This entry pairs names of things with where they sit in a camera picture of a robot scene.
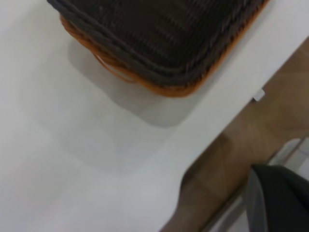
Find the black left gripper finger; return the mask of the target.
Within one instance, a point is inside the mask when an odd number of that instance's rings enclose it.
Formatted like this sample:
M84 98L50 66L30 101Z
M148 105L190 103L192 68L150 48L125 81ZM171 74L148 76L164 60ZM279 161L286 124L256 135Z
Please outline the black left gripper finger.
M309 230L309 182L283 166L252 165L245 202L251 232Z

